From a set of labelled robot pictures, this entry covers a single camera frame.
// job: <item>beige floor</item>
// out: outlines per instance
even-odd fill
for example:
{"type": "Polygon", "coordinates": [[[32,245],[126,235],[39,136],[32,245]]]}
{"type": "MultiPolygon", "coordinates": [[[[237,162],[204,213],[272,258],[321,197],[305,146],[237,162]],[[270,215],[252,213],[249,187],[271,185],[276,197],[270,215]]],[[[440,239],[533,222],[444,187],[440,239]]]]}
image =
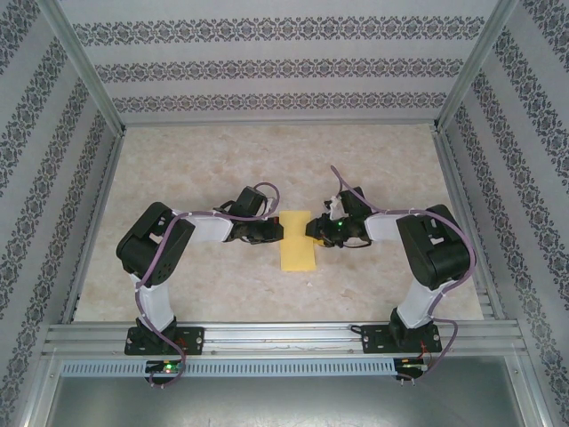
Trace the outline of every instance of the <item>beige floor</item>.
{"type": "MultiPolygon", "coordinates": [[[[272,181],[283,195],[280,209],[318,216],[338,189],[330,164],[381,207],[450,206],[426,125],[129,129],[76,320],[136,318],[132,284],[115,248],[150,203],[211,209],[245,185],[272,181]]],[[[411,284],[400,243],[317,247],[316,257],[317,271],[286,273],[278,244],[189,246],[172,276],[172,308],[186,321],[379,321],[411,284]]],[[[481,319],[474,284],[450,293],[436,314],[481,319]]]]}

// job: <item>robotic arm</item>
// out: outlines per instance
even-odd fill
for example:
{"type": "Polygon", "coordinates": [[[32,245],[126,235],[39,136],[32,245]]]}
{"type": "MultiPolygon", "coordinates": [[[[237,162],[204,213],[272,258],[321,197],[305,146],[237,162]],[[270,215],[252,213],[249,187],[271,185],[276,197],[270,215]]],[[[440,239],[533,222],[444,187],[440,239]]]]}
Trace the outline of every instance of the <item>robotic arm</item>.
{"type": "Polygon", "coordinates": [[[257,189],[246,187],[236,201],[231,200],[211,212],[192,213],[179,219],[173,224],[164,250],[148,280],[143,286],[137,286],[156,256],[159,240],[172,220],[180,214],[160,202],[148,207],[116,248],[116,256],[130,274],[135,291],[140,293],[141,314],[136,320],[135,330],[129,331],[127,350],[135,351],[132,354],[137,354],[136,349],[147,350],[148,354],[171,351],[169,345],[151,330],[148,322],[171,341],[176,341],[179,331],[176,330],[176,317],[170,306],[168,279],[186,246],[202,242],[231,242],[235,239],[251,245],[281,240],[283,227],[278,217],[251,221],[261,207],[261,215],[269,212],[274,202],[274,199],[257,189]]]}
{"type": "MultiPolygon", "coordinates": [[[[354,191],[364,196],[361,188],[354,191]]],[[[431,307],[445,289],[469,270],[469,250],[459,235],[426,214],[373,213],[350,190],[341,191],[326,201],[325,206],[328,212],[307,225],[306,235],[322,240],[326,247],[366,247],[378,240],[403,243],[414,279],[405,300],[391,313],[389,339],[396,345],[396,351],[415,351],[421,348],[421,342],[432,342],[429,338],[436,337],[437,332],[431,307]],[[346,245],[353,239],[358,239],[359,245],[346,245]]],[[[446,206],[435,205],[427,211],[458,227],[446,206]]],[[[370,352],[373,346],[385,350],[385,339],[367,343],[365,348],[370,352]]],[[[432,351],[440,350],[439,347],[440,343],[432,351]]]]}

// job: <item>yellow block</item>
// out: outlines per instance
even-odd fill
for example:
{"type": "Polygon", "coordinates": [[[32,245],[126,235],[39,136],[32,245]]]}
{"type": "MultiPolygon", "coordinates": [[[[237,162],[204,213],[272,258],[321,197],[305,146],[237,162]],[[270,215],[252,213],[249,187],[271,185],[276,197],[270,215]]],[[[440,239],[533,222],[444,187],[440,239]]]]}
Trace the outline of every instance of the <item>yellow block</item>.
{"type": "Polygon", "coordinates": [[[278,221],[284,228],[281,246],[282,271],[312,271],[317,269],[314,258],[314,239],[305,236],[310,211],[281,211],[278,221]]]}

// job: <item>purple cable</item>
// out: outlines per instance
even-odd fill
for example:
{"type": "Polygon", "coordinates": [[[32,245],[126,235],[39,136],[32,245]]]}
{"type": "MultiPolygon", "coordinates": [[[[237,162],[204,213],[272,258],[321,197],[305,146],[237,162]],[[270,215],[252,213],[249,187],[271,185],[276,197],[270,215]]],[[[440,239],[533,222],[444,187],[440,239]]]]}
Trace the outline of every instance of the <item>purple cable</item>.
{"type": "MultiPolygon", "coordinates": [[[[146,311],[142,307],[142,302],[140,302],[140,289],[146,284],[146,282],[148,282],[148,279],[152,275],[154,268],[158,264],[158,260],[160,259],[160,256],[162,255],[162,252],[164,251],[164,247],[166,245],[166,242],[168,241],[168,237],[170,237],[170,234],[172,233],[172,229],[173,229],[175,223],[178,222],[179,220],[181,220],[182,218],[186,218],[186,217],[191,216],[191,215],[207,215],[207,216],[219,216],[221,218],[226,218],[228,220],[258,221],[258,220],[264,220],[265,218],[268,218],[271,214],[273,214],[276,211],[276,208],[278,207],[278,204],[279,204],[280,199],[281,199],[281,194],[278,191],[278,188],[276,187],[276,185],[272,184],[270,182],[259,182],[257,185],[254,186],[254,188],[257,189],[257,188],[262,187],[262,186],[268,186],[268,187],[272,188],[276,193],[275,204],[268,210],[268,212],[266,212],[262,215],[253,216],[250,218],[242,218],[240,216],[234,216],[234,215],[229,215],[227,213],[221,213],[221,212],[215,212],[215,211],[214,212],[212,212],[212,211],[195,211],[195,212],[191,212],[191,213],[184,212],[184,213],[179,213],[178,215],[176,215],[172,219],[172,221],[168,224],[168,227],[166,228],[166,231],[164,232],[164,235],[162,237],[162,241],[158,245],[158,248],[156,250],[156,254],[154,255],[154,258],[152,259],[152,262],[148,266],[146,273],[144,274],[144,276],[142,277],[140,282],[137,282],[135,287],[134,287],[134,301],[136,301],[136,306],[138,307],[139,312],[142,315],[142,317],[144,318],[144,321],[145,321],[146,325],[148,326],[148,328],[152,332],[154,332],[156,335],[158,335],[158,337],[162,341],[164,341],[167,344],[169,344],[170,346],[172,346],[178,352],[178,354],[180,354],[181,367],[178,366],[178,374],[176,374],[176,376],[174,376],[172,378],[172,380],[170,380],[168,383],[160,384],[161,389],[164,389],[166,387],[170,387],[171,385],[176,383],[178,380],[180,380],[181,376],[184,373],[184,370],[186,369],[186,353],[184,353],[184,351],[180,348],[180,346],[178,346],[175,342],[173,342],[168,337],[163,335],[152,324],[152,322],[150,322],[150,320],[148,320],[147,315],[146,315],[146,311]]],[[[150,377],[148,379],[151,387],[156,386],[156,384],[153,381],[153,377],[154,377],[154,373],[150,374],[150,377]]]]}
{"type": "Polygon", "coordinates": [[[462,278],[457,280],[456,283],[453,283],[452,285],[446,287],[439,295],[437,295],[437,298],[435,298],[435,300],[432,302],[432,304],[429,307],[429,311],[427,314],[429,314],[429,316],[431,316],[431,318],[434,321],[441,322],[441,323],[450,323],[454,326],[454,330],[453,330],[453,335],[451,336],[451,339],[448,341],[448,344],[446,344],[443,351],[441,351],[441,354],[438,356],[438,358],[435,361],[435,363],[433,364],[433,366],[423,375],[423,377],[424,377],[427,375],[427,373],[429,373],[435,369],[435,367],[438,365],[440,360],[442,360],[442,358],[446,355],[446,353],[451,349],[451,346],[453,345],[454,340],[456,340],[456,336],[459,332],[458,323],[456,323],[454,320],[450,320],[448,318],[433,318],[433,311],[435,310],[436,306],[440,303],[440,301],[443,299],[443,296],[445,296],[445,294],[447,292],[452,291],[453,289],[456,289],[458,286],[460,286],[464,282],[466,282],[470,278],[470,276],[472,276],[472,273],[474,272],[474,268],[477,265],[477,261],[476,261],[476,255],[474,253],[474,248],[472,247],[472,244],[470,243],[470,239],[466,236],[466,234],[464,234],[462,232],[461,229],[459,229],[451,221],[447,220],[445,217],[443,217],[437,213],[433,213],[433,212],[426,211],[423,209],[392,209],[392,210],[380,209],[379,207],[372,205],[370,202],[368,202],[365,199],[365,197],[362,197],[357,191],[355,191],[342,178],[342,176],[340,175],[340,172],[338,172],[338,169],[336,169],[336,167],[334,165],[330,165],[330,168],[332,169],[332,172],[334,173],[334,175],[336,175],[336,177],[338,178],[338,181],[340,181],[340,185],[343,185],[344,187],[346,187],[362,203],[368,205],[377,214],[392,214],[392,215],[421,214],[421,215],[430,216],[431,218],[434,218],[435,220],[442,222],[444,225],[447,225],[451,230],[453,230],[456,234],[458,234],[459,237],[464,242],[464,245],[466,246],[467,250],[469,251],[470,264],[469,264],[469,269],[467,270],[467,272],[464,274],[464,276],[462,278]]]}

